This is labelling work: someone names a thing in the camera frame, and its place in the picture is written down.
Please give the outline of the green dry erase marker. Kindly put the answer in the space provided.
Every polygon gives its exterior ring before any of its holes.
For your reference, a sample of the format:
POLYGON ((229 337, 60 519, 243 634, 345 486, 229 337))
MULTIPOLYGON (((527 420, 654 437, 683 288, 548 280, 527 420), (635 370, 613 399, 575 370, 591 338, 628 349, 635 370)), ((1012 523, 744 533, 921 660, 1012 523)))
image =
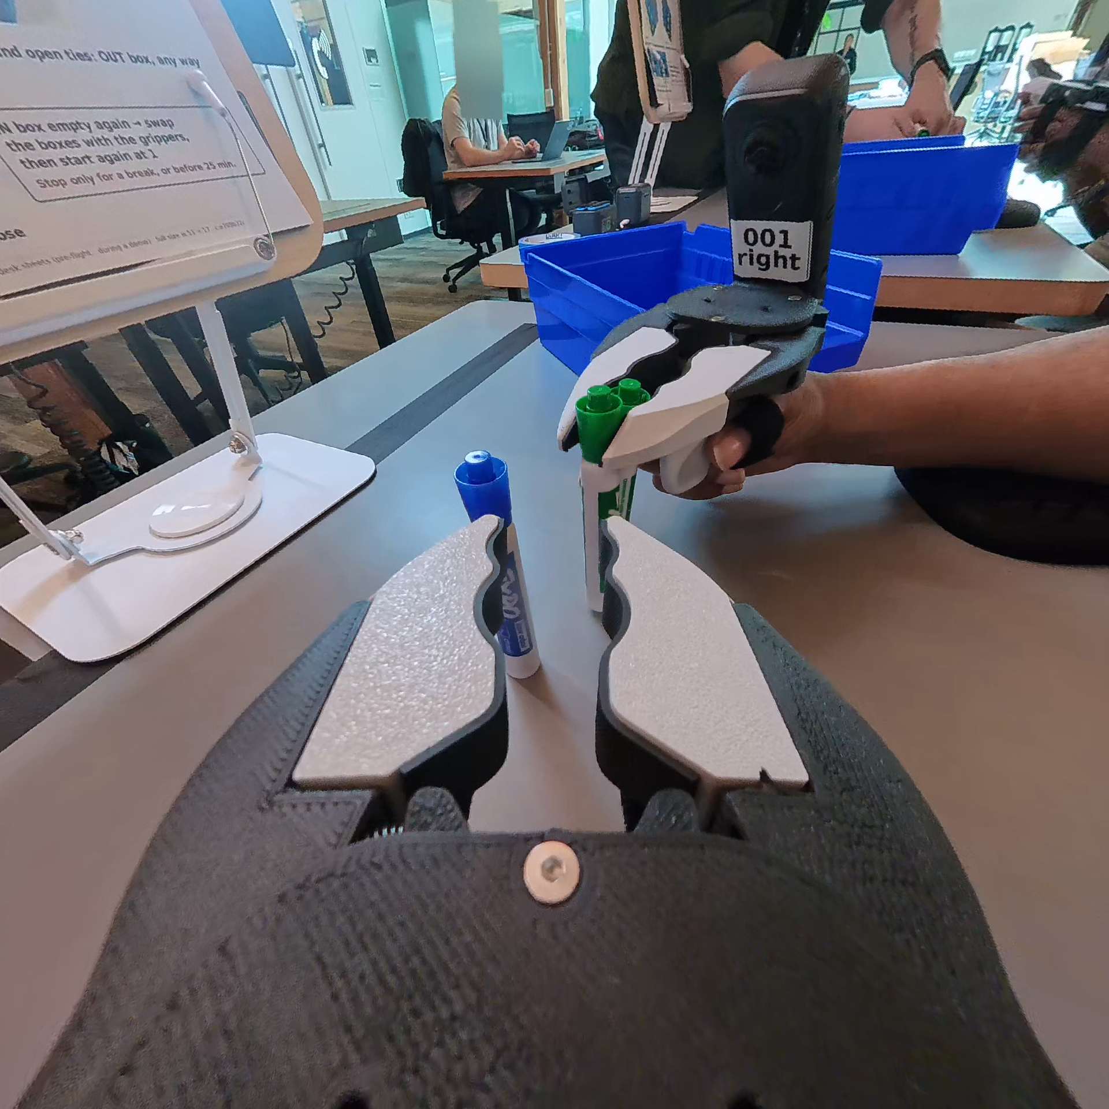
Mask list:
MULTIPOLYGON (((625 378, 617 383, 616 395, 620 400, 621 427, 628 421, 630 412, 646 404, 650 400, 650 392, 643 388, 637 379, 625 378)), ((609 516, 621 516, 626 520, 631 518, 631 506, 634 499, 635 469, 625 466, 621 470, 622 478, 617 489, 612 493, 612 507, 608 511, 609 516)))
POLYGON ((602 462, 620 427, 620 400, 613 386, 595 386, 577 401, 577 434, 581 449, 579 482, 583 502, 584 548, 587 566, 587 596, 591 609, 600 614, 604 607, 605 572, 601 559, 601 524, 609 518, 612 493, 621 482, 617 469, 602 462))

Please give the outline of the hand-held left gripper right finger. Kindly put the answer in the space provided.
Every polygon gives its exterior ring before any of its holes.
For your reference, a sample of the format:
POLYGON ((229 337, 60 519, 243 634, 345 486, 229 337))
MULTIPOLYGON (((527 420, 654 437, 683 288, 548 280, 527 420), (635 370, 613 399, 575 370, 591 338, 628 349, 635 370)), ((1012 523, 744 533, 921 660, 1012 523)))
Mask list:
POLYGON ((676 790, 699 807, 810 787, 737 607, 704 570, 622 518, 601 528, 596 755, 625 807, 676 790))

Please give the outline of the grey laptop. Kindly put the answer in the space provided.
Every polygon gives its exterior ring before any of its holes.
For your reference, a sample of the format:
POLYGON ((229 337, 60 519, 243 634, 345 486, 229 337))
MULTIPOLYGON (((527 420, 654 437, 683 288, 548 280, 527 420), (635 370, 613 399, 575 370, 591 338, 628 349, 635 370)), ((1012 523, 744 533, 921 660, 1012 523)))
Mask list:
POLYGON ((519 163, 550 163, 562 159, 572 123, 555 120, 552 114, 509 115, 507 132, 518 137, 525 147, 534 144, 536 149, 526 153, 519 163))

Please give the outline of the printed instruction sheet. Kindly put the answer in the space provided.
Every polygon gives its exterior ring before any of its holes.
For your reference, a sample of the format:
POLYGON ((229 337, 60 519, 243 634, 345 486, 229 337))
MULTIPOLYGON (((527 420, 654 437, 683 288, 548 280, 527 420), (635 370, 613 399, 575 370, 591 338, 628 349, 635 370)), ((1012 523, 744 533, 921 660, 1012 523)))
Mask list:
POLYGON ((2 160, 4 297, 311 223, 192 3, 3 3, 2 160))

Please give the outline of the black office chair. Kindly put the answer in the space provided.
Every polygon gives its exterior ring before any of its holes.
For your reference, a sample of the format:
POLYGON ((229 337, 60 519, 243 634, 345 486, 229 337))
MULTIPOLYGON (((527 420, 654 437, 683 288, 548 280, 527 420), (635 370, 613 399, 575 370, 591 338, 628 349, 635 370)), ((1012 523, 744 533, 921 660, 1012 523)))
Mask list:
MULTIPOLYGON (((293 329, 283 313, 284 305, 287 305, 284 293, 274 300, 264 288, 247 291, 217 302, 231 342, 238 372, 254 388, 254 394, 264 408, 275 407, 311 383, 304 368, 300 345, 295 342, 293 329), (258 346, 255 335, 274 329, 280 329, 284 334, 286 350, 266 353, 258 346)), ((189 374, 200 387, 200 395, 193 399, 193 403, 198 405, 205 400, 218 415, 226 417, 227 405, 218 386, 197 310, 188 309, 160 316, 146 322, 146 328, 155 337, 168 341, 185 362, 189 374)))
POLYGON ((469 205, 462 213, 456 210, 452 188, 444 178, 448 163, 443 136, 432 122, 410 119, 400 147, 404 160, 402 190, 410 198, 426 202, 432 234, 439 240, 459 240, 473 248, 469 256, 448 265, 443 275, 449 292, 456 293, 461 277, 495 252, 497 218, 485 213, 480 203, 469 205))

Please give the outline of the hanging instruction board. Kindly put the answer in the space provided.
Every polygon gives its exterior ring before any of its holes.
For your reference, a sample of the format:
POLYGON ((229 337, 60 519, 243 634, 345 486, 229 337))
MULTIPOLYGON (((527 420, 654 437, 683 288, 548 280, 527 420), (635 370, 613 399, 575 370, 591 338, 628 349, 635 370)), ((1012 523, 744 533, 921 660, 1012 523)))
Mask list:
POLYGON ((679 1, 629 1, 633 62, 645 119, 684 120, 692 111, 690 63, 679 1))

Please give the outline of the long wooden desk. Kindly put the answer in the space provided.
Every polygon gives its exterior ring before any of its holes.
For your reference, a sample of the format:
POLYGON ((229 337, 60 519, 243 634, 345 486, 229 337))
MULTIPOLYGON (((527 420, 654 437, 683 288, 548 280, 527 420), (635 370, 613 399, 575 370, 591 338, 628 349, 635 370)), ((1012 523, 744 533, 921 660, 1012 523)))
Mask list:
POLYGON ((345 263, 353 265, 379 349, 393 345, 395 334, 371 255, 402 242, 398 223, 400 215, 424 210, 426 202, 422 198, 323 202, 324 235, 341 234, 342 239, 327 240, 313 265, 304 273, 345 263))

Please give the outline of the wooden office desk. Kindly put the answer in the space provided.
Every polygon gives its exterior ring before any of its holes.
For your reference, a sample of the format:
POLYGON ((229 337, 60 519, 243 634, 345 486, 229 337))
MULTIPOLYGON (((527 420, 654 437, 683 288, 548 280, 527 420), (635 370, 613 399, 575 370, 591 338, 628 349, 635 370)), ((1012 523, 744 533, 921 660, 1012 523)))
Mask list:
POLYGON ((543 182, 547 182, 550 193, 558 203, 556 227, 562 227, 571 219, 571 213, 563 198, 565 182, 601 181, 608 176, 606 153, 602 148, 596 148, 571 151, 550 161, 499 161, 478 168, 444 170, 443 181, 447 185, 474 185, 489 192, 497 203, 497 230, 501 235, 502 248, 507 251, 518 244, 518 230, 510 203, 513 192, 539 190, 544 198, 547 194, 543 182))

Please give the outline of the wooden board document stand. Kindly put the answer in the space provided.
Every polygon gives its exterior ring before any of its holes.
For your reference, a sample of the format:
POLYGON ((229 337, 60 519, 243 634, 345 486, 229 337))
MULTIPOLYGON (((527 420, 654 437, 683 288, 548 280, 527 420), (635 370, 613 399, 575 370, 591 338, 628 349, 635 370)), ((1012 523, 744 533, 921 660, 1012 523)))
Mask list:
POLYGON ((32 536, 29 549, 3 563, 3 631, 22 626, 70 662, 103 662, 146 643, 375 475, 363 456, 254 429, 217 302, 304 269, 323 246, 324 219, 222 4, 192 4, 309 225, 3 296, 6 364, 197 310, 229 409, 224 448, 110 494, 78 524, 44 524, 3 481, 4 503, 32 536))

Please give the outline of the blue plastic bin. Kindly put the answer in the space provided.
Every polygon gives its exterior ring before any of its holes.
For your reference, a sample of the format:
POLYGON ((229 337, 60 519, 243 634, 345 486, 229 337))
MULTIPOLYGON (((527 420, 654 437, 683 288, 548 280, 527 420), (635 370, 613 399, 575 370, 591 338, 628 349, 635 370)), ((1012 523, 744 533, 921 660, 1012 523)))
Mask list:
POLYGON ((832 246, 856 255, 959 255, 997 226, 1018 144, 964 136, 852 143, 841 152, 832 246))
MULTIPOLYGON (((521 255, 539 338, 577 375, 628 320, 687 289, 728 284, 733 277, 730 235, 716 226, 688 230, 674 222, 610 231, 522 246, 521 255)), ((869 337, 881 277, 881 259, 831 254, 827 333, 811 371, 830 374, 856 366, 869 337)))

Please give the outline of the blue dry erase marker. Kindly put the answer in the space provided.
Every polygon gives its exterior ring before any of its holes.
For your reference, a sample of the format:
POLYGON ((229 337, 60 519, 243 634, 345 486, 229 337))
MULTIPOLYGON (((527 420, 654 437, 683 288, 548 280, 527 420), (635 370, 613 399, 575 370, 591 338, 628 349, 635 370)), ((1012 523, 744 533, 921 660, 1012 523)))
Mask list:
POLYGON ((455 470, 455 483, 470 522, 488 515, 503 522, 507 549, 501 576, 503 623, 498 640, 509 676, 526 680, 540 671, 542 660, 513 516, 507 464, 489 452, 468 453, 455 470))

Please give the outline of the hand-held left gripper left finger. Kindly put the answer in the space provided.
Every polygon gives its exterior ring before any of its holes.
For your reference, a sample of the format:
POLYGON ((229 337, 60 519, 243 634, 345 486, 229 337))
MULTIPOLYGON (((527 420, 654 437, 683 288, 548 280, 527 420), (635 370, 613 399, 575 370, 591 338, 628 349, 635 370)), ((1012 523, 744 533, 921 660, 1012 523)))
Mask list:
POLYGON ((484 609, 503 527, 485 515, 377 590, 295 766, 296 786, 402 800, 431 782, 435 758, 505 706, 505 662, 484 609))

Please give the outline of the wood-edged grey table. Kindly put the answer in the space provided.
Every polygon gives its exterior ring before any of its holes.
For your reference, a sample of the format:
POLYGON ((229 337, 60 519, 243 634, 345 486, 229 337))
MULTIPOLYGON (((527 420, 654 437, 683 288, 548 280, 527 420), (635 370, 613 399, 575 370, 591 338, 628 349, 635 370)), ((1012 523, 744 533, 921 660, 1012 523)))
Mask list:
MULTIPOLYGON (((704 193, 697 203, 671 217, 690 231, 701 225, 727 225, 724 189, 704 193)), ((1107 297, 1108 272, 1045 225, 1021 230, 975 232, 959 255, 886 255, 878 288, 881 310, 963 312, 1012 316, 1094 314, 1107 297)), ((657 280, 635 276, 620 263, 612 283, 618 297, 641 308, 678 292, 680 276, 662 273, 657 280)), ((527 277, 514 247, 481 263, 481 280, 489 288, 523 292, 527 277)))

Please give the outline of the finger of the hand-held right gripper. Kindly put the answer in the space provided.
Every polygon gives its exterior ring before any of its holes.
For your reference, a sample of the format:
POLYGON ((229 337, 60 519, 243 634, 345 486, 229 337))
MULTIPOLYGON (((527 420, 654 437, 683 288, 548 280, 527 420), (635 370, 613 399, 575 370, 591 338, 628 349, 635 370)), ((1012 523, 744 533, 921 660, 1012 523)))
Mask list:
POLYGON ((770 351, 720 346, 695 354, 686 374, 631 409, 604 454, 606 467, 707 467, 704 441, 727 423, 728 390, 741 383, 770 351))
POLYGON ((558 431, 559 449, 568 452, 579 444, 577 401, 595 386, 613 386, 631 375, 631 368, 647 357, 676 346, 667 330, 635 330, 606 351, 596 355, 583 370, 567 399, 558 431))

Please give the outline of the person's right forearm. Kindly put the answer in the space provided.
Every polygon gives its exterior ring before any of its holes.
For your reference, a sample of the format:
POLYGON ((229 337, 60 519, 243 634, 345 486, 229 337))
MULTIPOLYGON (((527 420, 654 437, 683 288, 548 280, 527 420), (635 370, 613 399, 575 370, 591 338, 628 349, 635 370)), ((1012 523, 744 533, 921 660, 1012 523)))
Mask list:
POLYGON ((806 462, 993 467, 1108 482, 1107 328, 835 375, 806 462))

